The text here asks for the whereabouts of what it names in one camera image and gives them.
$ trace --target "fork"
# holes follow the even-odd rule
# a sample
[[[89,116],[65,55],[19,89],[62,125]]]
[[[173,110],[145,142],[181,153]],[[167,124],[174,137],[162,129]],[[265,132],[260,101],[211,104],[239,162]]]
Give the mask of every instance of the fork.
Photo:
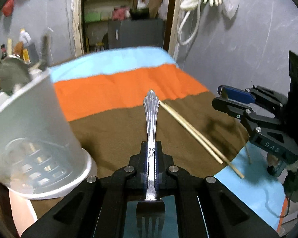
[[[156,238],[161,238],[164,225],[165,206],[164,202],[157,194],[157,191],[159,190],[159,170],[157,167],[158,157],[155,151],[155,137],[159,99],[153,90],[150,90],[145,97],[144,107],[147,121],[148,150],[146,152],[145,163],[145,195],[138,202],[136,208],[137,227],[140,238],[143,238],[143,235],[145,235],[145,238],[153,238],[156,233]]]

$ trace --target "light blue cloth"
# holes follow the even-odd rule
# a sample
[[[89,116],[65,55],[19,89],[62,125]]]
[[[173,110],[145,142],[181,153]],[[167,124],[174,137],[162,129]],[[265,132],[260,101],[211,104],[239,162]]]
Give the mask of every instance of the light blue cloth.
[[[273,229],[277,229],[285,199],[282,184],[267,172],[267,161],[260,148],[247,143],[252,164],[248,163],[245,148],[233,159],[245,178],[241,179],[229,166],[215,177],[242,200]]]
[[[177,212],[175,210],[175,199],[174,196],[167,196],[162,198],[165,206],[165,218],[164,225],[161,233],[161,238],[178,238],[178,223],[177,223]],[[129,201],[126,209],[126,219],[123,238],[144,238],[139,237],[137,228],[136,218],[136,207],[138,201]]]
[[[51,68],[52,82],[86,78],[118,72],[126,72],[144,67],[158,67],[175,64],[173,58],[159,47],[131,47],[90,53],[70,62]]]

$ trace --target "wooden board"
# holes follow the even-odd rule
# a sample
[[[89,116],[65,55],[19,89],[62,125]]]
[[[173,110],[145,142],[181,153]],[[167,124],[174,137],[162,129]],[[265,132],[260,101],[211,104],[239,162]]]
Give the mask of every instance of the wooden board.
[[[150,0],[148,3],[148,8],[150,11],[150,18],[156,18],[159,7],[161,6],[163,0]]]

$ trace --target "chopsticks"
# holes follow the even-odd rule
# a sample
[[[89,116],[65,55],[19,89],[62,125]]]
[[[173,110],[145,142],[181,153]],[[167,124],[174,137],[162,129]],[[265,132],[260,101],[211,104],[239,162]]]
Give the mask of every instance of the chopsticks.
[[[247,155],[247,158],[248,158],[248,163],[251,165],[252,164],[252,160],[250,158],[250,154],[249,154],[249,151],[248,151],[248,147],[247,147],[247,141],[244,139],[244,136],[242,134],[242,131],[240,130],[240,128],[238,127],[238,122],[236,121],[236,128],[238,129],[239,131],[239,134],[240,134],[240,137],[242,139],[242,142],[245,143],[245,150],[246,150],[246,155]]]
[[[205,136],[203,136],[196,128],[194,128],[186,119],[184,119],[177,111],[169,105],[160,101],[160,105],[180,123],[205,149],[206,151],[220,164],[223,161],[229,165],[234,172],[240,177],[245,176],[223,155]]]

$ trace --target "fork handle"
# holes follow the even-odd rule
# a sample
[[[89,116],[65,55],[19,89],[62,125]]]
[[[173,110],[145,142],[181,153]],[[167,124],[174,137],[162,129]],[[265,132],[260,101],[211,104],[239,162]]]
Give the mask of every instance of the fork handle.
[[[148,187],[145,195],[145,201],[155,201],[157,200],[157,191],[155,189],[155,180],[157,179],[155,140],[159,99],[153,90],[150,90],[145,97],[144,107],[148,134],[148,151],[146,155]]]

